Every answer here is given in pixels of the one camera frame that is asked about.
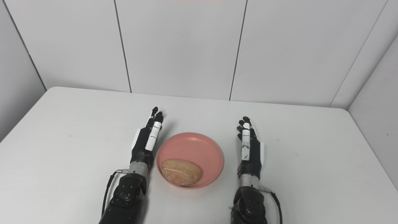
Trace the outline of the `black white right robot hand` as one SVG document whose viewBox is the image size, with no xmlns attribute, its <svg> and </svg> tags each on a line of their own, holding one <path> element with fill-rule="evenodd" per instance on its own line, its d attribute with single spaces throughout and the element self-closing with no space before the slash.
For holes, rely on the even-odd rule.
<svg viewBox="0 0 398 224">
<path fill-rule="evenodd" d="M 260 179 L 262 169 L 261 143 L 249 117 L 244 116 L 238 123 L 237 130 L 239 133 L 237 137 L 242 144 L 238 177 L 250 175 Z"/>
</svg>

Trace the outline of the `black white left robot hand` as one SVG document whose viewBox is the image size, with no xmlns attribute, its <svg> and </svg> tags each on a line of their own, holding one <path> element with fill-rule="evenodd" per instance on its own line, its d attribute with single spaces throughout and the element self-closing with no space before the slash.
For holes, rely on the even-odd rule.
<svg viewBox="0 0 398 224">
<path fill-rule="evenodd" d="M 164 116 L 163 112 L 155 106 L 150 114 L 146 125 L 138 129 L 136 133 L 133 147 L 131 150 L 130 164 L 141 164 L 148 170 L 151 169 L 154 163 L 154 147 L 160 130 L 162 129 Z"/>
</svg>

